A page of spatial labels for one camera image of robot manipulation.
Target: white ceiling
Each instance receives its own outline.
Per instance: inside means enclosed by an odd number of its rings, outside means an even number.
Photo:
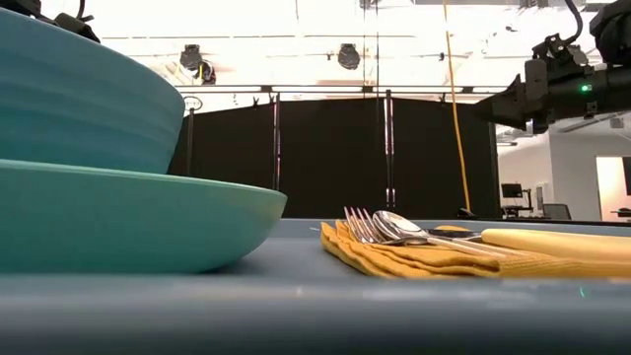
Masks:
[[[77,2],[47,0],[43,11],[74,13]],[[167,67],[189,43],[207,53],[218,85],[447,85],[449,64],[437,55],[447,53],[449,29],[456,84],[506,86],[535,44],[575,30],[565,8],[450,6],[445,22],[440,5],[381,4],[378,13],[362,11],[358,0],[88,0],[86,13],[96,17],[92,26],[104,45],[181,85],[190,79],[177,79]],[[592,16],[583,14],[586,24]],[[341,68],[335,56],[327,60],[349,42],[366,51],[355,71]],[[587,30],[579,43],[584,51],[595,47]],[[592,58],[598,61],[597,52]]]

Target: cable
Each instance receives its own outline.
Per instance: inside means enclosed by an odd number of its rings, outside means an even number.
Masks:
[[[300,12],[298,11],[298,0],[294,1],[294,9],[296,10],[296,25],[300,24]]]
[[[443,0],[443,13],[445,15],[445,26],[448,25],[447,16],[447,0]],[[469,187],[466,182],[466,165],[464,163],[464,153],[462,152],[462,140],[460,139],[460,126],[457,121],[457,103],[456,88],[454,87],[454,66],[452,65],[452,42],[450,41],[450,29],[445,29],[445,38],[447,39],[447,56],[449,58],[450,82],[452,87],[452,109],[454,111],[454,128],[456,130],[457,152],[460,158],[460,171],[462,173],[462,190],[464,191],[464,205],[467,210],[471,210],[469,201]]]
[[[579,9],[577,9],[573,0],[565,0],[565,4],[570,9],[570,12],[572,13],[572,15],[574,15],[574,19],[576,20],[576,26],[577,26],[576,33],[565,40],[565,43],[567,45],[574,42],[581,35],[581,32],[583,31],[583,18],[581,17],[581,13],[579,12]]]
[[[77,19],[83,18],[83,13],[86,11],[86,0],[79,0],[79,12],[77,13]]]

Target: cloth napkin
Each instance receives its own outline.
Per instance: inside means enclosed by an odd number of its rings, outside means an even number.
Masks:
[[[444,247],[389,247],[357,242],[345,222],[322,223],[325,250],[372,276],[388,278],[631,277],[631,262],[592,261],[530,253],[495,258]]]

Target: stage light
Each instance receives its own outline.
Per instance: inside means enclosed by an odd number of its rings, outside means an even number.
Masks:
[[[337,53],[337,62],[344,69],[355,70],[359,67],[360,57],[355,44],[343,43]]]
[[[215,68],[201,56],[199,44],[185,45],[184,51],[179,55],[179,64],[192,74],[193,79],[201,78],[201,85],[217,83]]]

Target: black curtain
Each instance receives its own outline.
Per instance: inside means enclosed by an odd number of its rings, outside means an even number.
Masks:
[[[185,175],[188,117],[170,174]],[[191,176],[272,188],[273,105],[196,114]]]
[[[392,100],[395,210],[408,218],[453,218],[465,207],[451,104]],[[471,210],[499,217],[493,126],[458,105]]]
[[[284,217],[341,218],[343,206],[386,205],[384,101],[281,103]]]
[[[623,157],[622,166],[624,167],[624,180],[627,184],[627,195],[631,196],[631,157]]]

